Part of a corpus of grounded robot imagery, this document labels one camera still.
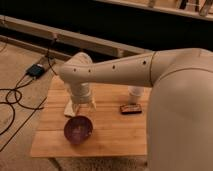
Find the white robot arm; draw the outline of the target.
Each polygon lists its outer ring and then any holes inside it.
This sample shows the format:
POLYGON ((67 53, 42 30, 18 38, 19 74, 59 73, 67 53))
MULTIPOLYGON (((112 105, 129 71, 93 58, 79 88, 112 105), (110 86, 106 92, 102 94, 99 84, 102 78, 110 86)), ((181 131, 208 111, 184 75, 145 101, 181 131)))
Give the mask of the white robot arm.
POLYGON ((59 76, 75 104, 92 100, 91 83, 150 87, 149 171, 213 171, 213 52, 175 49, 100 63, 80 52, 59 76))

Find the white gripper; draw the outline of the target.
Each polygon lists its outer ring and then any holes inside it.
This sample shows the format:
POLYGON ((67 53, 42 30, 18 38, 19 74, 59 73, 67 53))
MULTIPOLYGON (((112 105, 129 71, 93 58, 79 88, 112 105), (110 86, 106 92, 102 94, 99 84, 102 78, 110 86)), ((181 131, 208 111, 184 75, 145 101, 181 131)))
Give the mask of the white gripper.
POLYGON ((96 110, 96 102, 93 101, 93 94, 89 83, 82 84, 67 84, 67 90, 70 94, 71 101, 67 103, 64 109, 64 115, 74 117, 79 108, 79 104, 88 103, 87 107, 90 111, 96 110))

